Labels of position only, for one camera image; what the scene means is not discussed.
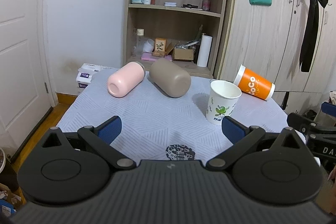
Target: coco cup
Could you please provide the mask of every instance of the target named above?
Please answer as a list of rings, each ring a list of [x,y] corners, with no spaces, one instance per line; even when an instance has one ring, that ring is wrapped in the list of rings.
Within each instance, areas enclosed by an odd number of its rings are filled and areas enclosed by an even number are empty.
[[[217,125],[222,124],[225,116],[230,116],[242,91],[233,83],[214,80],[210,84],[210,96],[206,118]]]
[[[266,101],[272,97],[275,90],[275,85],[273,83],[256,74],[254,71],[247,69],[243,65],[240,66],[233,83],[243,92]]]

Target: black ribbon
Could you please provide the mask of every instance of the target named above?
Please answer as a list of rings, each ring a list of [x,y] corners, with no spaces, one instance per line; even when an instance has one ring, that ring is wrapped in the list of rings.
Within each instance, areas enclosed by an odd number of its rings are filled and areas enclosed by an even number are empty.
[[[300,52],[302,72],[309,72],[315,51],[317,33],[319,31],[319,3],[326,7],[328,0],[310,0],[306,30]]]

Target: brown bottle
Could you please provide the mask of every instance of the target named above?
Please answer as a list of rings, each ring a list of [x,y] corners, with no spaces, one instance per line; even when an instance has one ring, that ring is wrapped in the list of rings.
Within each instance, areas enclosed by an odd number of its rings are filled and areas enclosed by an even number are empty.
[[[181,97],[191,85],[189,73],[167,59],[155,61],[149,71],[151,79],[170,97]]]

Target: white bottle cap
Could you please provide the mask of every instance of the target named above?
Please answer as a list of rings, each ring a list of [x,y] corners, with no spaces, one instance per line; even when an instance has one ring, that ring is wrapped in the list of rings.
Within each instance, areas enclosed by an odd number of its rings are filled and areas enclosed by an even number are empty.
[[[144,34],[144,29],[137,29],[136,35],[143,35]]]

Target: orange paper cup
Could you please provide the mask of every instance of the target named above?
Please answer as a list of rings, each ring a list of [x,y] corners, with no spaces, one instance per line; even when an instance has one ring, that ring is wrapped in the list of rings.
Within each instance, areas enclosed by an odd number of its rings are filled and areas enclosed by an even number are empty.
[[[241,91],[252,94],[260,99],[268,100],[272,97],[275,85],[255,72],[240,66],[233,82]]]

